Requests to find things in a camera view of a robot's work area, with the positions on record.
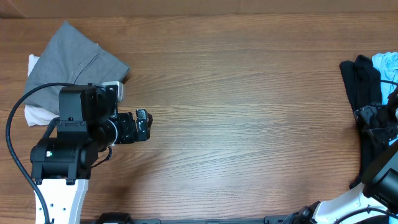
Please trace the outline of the black t-shirt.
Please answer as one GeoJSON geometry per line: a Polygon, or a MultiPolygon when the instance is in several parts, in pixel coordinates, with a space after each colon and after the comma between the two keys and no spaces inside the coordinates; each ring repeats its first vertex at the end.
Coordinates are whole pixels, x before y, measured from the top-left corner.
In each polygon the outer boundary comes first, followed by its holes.
{"type": "MultiPolygon", "coordinates": [[[[373,67],[372,60],[364,55],[359,55],[356,60],[340,63],[341,76],[345,84],[346,94],[353,111],[356,111],[371,103],[382,102],[381,74],[373,67]]],[[[350,183],[352,189],[361,182],[363,172],[369,167],[382,152],[382,147],[375,147],[369,135],[357,126],[360,139],[360,168],[355,180],[350,183]]]]}

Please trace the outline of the white folded cloth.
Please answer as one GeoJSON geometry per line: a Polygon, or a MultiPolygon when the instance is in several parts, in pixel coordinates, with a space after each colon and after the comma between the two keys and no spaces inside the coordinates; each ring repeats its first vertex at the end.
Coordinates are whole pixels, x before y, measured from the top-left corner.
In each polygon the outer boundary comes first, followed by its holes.
{"type": "MultiPolygon", "coordinates": [[[[29,55],[28,72],[27,72],[28,77],[38,60],[39,60],[38,56],[35,56],[33,54],[29,55]]],[[[51,120],[58,117],[58,115],[53,114],[44,108],[34,107],[31,105],[25,105],[24,115],[29,127],[36,125],[38,126],[48,125],[51,122],[51,120]]]]}

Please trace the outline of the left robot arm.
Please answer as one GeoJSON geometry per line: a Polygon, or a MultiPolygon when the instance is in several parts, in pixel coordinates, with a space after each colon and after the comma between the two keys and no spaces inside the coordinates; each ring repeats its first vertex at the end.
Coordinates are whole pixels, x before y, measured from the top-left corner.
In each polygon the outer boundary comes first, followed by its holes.
{"type": "Polygon", "coordinates": [[[79,223],[92,168],[101,164],[99,153],[116,144],[150,138],[153,117],[145,109],[118,112],[113,85],[70,85],[59,93],[59,117],[32,148],[31,177],[36,195],[37,223],[79,223]]]}

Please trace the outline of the light blue t-shirt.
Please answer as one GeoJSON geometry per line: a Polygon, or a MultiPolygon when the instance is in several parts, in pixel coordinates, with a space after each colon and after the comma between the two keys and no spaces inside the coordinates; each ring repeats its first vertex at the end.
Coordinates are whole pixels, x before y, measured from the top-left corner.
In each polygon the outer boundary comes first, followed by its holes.
{"type": "MultiPolygon", "coordinates": [[[[372,57],[373,67],[381,74],[381,80],[397,83],[397,52],[376,54],[372,57]]],[[[396,89],[396,85],[381,82],[382,104],[386,105],[388,96],[396,89]]]]}

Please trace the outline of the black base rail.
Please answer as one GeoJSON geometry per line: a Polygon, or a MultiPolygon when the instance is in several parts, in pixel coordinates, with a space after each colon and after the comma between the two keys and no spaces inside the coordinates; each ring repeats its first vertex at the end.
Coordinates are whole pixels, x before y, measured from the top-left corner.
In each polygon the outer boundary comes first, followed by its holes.
{"type": "Polygon", "coordinates": [[[293,223],[297,212],[290,215],[273,215],[264,218],[204,219],[204,220],[161,220],[133,219],[129,213],[103,213],[96,220],[80,220],[82,224],[127,223],[127,224],[281,224],[293,223]]]}

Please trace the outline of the grey folded trousers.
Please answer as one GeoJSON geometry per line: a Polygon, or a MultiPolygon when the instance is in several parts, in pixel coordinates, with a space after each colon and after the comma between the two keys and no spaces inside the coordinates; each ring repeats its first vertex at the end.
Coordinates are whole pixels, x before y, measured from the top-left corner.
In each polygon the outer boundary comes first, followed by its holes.
{"type": "Polygon", "coordinates": [[[129,70],[129,65],[64,22],[34,65],[24,93],[48,83],[76,86],[46,87],[31,94],[24,103],[64,117],[68,112],[81,110],[83,85],[121,82],[129,70]]]}

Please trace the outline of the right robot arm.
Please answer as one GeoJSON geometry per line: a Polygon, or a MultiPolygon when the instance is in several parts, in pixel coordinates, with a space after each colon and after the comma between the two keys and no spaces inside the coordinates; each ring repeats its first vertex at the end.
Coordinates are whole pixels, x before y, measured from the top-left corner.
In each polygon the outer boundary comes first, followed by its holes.
{"type": "Polygon", "coordinates": [[[354,112],[372,143],[386,147],[363,172],[361,183],[339,197],[291,214],[284,223],[358,223],[377,216],[397,218],[397,105],[368,105],[354,112]]]}

